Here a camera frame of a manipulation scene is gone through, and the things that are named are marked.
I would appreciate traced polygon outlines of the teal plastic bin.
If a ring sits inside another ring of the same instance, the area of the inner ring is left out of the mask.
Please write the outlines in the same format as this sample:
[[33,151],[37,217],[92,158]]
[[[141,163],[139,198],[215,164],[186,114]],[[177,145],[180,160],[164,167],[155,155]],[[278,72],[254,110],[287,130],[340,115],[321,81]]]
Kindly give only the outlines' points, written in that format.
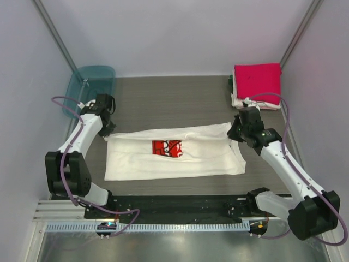
[[113,95],[116,86],[115,70],[106,65],[88,65],[71,75],[65,96],[84,104],[98,94]]

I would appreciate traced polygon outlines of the white t-shirt red print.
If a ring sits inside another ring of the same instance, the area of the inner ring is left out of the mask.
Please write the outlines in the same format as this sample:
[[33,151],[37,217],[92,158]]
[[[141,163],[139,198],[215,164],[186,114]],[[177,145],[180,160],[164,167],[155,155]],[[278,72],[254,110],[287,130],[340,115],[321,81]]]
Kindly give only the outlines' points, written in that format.
[[151,129],[106,138],[105,181],[240,175],[246,171],[238,142],[228,138],[230,122]]

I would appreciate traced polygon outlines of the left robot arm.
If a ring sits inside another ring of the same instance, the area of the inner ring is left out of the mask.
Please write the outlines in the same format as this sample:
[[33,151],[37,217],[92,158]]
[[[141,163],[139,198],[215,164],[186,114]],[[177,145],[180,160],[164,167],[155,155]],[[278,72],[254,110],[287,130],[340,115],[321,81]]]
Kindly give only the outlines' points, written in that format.
[[78,124],[67,141],[56,151],[45,156],[45,169],[49,192],[60,197],[68,197],[74,205],[97,206],[97,211],[105,218],[112,217],[116,204],[112,193],[92,182],[92,177],[85,161],[86,153],[94,138],[109,136],[116,125],[111,121],[116,103],[113,96],[99,94],[87,103],[76,103],[80,113],[57,101],[51,101],[74,114]]

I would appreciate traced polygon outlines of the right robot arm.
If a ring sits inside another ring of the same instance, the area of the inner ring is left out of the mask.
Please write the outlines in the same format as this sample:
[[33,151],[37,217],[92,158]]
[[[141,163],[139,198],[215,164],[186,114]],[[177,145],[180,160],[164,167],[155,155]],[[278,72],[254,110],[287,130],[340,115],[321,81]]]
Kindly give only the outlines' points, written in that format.
[[228,137],[244,142],[265,160],[285,184],[291,199],[274,194],[267,188],[252,190],[246,195],[246,209],[252,216],[267,212],[287,222],[292,233],[306,240],[338,226],[340,198],[314,182],[289,153],[282,137],[264,127],[258,108],[239,109]]

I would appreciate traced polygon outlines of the folded white t-shirt stack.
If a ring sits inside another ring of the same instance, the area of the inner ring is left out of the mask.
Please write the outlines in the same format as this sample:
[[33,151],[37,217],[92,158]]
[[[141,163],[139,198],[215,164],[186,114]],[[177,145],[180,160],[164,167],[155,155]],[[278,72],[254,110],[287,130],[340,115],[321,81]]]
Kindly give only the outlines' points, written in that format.
[[[232,107],[237,108],[237,109],[243,108],[243,104],[242,104],[243,100],[244,99],[239,99],[234,94],[231,94]],[[257,101],[257,102],[258,102],[260,109],[262,109],[262,110],[280,110],[281,109],[280,105],[275,105],[275,104],[263,102],[263,101]]]

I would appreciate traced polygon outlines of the folded pink t-shirt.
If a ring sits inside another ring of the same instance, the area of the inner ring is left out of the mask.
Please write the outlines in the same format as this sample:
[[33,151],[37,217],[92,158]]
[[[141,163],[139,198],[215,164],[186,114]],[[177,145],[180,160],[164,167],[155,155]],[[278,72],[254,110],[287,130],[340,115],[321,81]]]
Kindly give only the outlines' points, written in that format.
[[281,65],[278,63],[235,65],[233,97],[247,97],[275,106],[280,105]]

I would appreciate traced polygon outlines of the folded green t-shirt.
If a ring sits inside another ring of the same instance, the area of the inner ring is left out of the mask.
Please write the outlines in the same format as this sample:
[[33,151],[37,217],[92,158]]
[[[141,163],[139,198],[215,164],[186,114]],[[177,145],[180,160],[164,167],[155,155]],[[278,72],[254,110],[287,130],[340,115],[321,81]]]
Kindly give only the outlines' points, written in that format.
[[233,89],[233,87],[234,87],[234,84],[233,84],[233,74],[231,74],[228,77],[228,85],[231,87],[231,89]]

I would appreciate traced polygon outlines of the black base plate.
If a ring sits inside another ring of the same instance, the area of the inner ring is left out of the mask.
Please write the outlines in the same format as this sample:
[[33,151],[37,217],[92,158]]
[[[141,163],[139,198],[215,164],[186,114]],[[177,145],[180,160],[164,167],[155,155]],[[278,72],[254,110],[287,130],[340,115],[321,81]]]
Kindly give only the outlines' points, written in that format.
[[138,220],[148,223],[157,219],[177,223],[199,217],[241,218],[264,217],[267,212],[248,204],[246,195],[162,195],[162,196],[110,196],[105,209],[122,212],[139,209]]

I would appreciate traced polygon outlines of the aluminium rail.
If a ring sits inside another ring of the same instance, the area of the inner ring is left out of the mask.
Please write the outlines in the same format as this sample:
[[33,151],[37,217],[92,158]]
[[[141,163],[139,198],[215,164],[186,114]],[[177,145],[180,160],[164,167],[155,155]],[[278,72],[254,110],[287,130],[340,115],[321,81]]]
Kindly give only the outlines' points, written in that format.
[[33,216],[34,222],[74,221],[84,219],[85,209],[70,200],[40,200]]

